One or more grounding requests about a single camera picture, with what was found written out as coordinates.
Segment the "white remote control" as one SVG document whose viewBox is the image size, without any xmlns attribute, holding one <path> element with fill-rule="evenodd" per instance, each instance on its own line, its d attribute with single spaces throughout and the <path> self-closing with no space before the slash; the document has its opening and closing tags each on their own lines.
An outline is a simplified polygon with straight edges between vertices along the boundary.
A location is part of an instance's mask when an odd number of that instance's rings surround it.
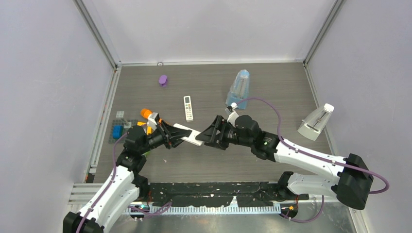
<svg viewBox="0 0 412 233">
<path fill-rule="evenodd" d="M 187 122 L 193 121 L 193 112 L 192 112 L 192 105 L 191 105 L 191 97 L 184 96 L 184 108 L 185 108 L 185 118 Z"/>
</svg>

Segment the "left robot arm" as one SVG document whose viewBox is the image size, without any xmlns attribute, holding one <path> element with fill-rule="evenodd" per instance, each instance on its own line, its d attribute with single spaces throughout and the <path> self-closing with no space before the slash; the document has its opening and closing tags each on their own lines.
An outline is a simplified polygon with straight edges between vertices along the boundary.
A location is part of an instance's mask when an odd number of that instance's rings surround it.
<svg viewBox="0 0 412 233">
<path fill-rule="evenodd" d="M 123 150 L 113 160 L 113 169 L 93 198 L 78 212 L 68 212 L 63 219 L 65 233 L 108 233 L 126 208 L 149 195 L 148 179 L 140 175 L 147 159 L 145 153 L 165 146 L 176 148 L 189 137 L 191 129 L 157 122 L 147 134 L 142 126 L 133 126 L 122 136 Z"/>
</svg>

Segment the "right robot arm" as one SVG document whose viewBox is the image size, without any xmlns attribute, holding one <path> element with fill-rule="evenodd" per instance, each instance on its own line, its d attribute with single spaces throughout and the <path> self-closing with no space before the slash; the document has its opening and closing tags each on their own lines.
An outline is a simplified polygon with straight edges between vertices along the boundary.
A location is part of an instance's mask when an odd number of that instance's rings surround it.
<svg viewBox="0 0 412 233">
<path fill-rule="evenodd" d="M 246 146 L 259 159 L 290 164 L 312 172 L 312 175 L 284 172 L 277 186 L 278 195 L 283 199 L 315 194 L 336 198 L 353 209 L 365 209 L 373 177 L 363 159 L 356 154 L 332 156 L 300 147 L 287 139 L 280 140 L 278 135 L 263 131 L 248 115 L 236 118 L 234 123 L 216 116 L 196 139 L 221 150 L 230 144 Z"/>
</svg>

